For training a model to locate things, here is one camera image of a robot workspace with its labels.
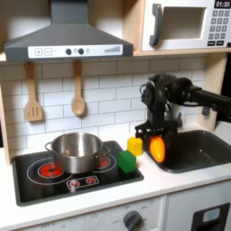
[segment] pot handle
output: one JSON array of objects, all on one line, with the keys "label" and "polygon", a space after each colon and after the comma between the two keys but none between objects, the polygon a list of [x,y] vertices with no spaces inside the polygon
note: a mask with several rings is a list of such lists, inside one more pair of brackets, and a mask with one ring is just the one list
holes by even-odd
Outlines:
[{"label": "pot handle", "polygon": [[108,154],[110,154],[110,152],[111,152],[111,150],[109,149],[109,148],[107,148],[106,146],[103,146],[103,148],[102,149],[104,149],[104,150],[106,150],[105,151],[105,153],[101,153],[101,155],[108,155]]},{"label": "pot handle", "polygon": [[52,143],[52,142],[48,142],[48,143],[45,144],[45,149],[46,149],[47,151],[49,151],[49,152],[52,152],[52,150],[49,149],[47,146],[48,146],[49,144],[51,144],[51,143]]}]

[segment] tile backsplash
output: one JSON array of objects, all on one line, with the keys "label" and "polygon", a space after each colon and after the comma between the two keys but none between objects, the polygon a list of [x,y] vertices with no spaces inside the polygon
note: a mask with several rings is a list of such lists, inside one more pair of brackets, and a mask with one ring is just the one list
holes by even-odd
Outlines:
[{"label": "tile backsplash", "polygon": [[[123,58],[82,62],[83,97],[87,115],[76,117],[71,110],[74,73],[70,60],[36,62],[36,93],[44,119],[28,123],[24,107],[28,89],[23,63],[0,62],[0,82],[10,150],[42,147],[57,136],[71,132],[98,135],[102,140],[114,134],[129,134],[146,119],[140,86],[157,72],[170,72],[203,86],[206,58],[172,56]],[[174,107],[183,114],[184,124],[196,121],[198,108]]]}]

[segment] black stovetop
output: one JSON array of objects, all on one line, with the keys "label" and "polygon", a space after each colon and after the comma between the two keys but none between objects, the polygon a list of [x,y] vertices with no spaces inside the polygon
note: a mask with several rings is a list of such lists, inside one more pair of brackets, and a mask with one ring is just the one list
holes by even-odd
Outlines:
[{"label": "black stovetop", "polygon": [[143,179],[138,170],[126,174],[118,167],[117,158],[122,151],[118,143],[105,142],[104,145],[111,153],[101,157],[99,168],[84,174],[62,172],[50,152],[16,156],[13,172],[17,205],[29,206]]}]

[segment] microwave keypad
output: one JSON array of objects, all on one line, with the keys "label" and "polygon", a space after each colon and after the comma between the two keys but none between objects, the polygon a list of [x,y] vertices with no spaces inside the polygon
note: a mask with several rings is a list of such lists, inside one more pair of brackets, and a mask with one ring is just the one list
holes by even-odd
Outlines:
[{"label": "microwave keypad", "polygon": [[208,35],[208,46],[223,46],[226,38],[230,11],[214,10]]},{"label": "microwave keypad", "polygon": [[225,17],[229,17],[230,11],[225,12]]}]

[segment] wooden spoon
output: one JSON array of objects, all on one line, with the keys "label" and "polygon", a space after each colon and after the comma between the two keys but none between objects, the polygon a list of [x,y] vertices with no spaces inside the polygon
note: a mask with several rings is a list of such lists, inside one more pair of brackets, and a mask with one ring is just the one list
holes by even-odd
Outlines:
[{"label": "wooden spoon", "polygon": [[76,116],[82,116],[85,112],[85,101],[81,96],[81,62],[75,60],[73,66],[75,70],[75,97],[72,100],[71,107]]}]

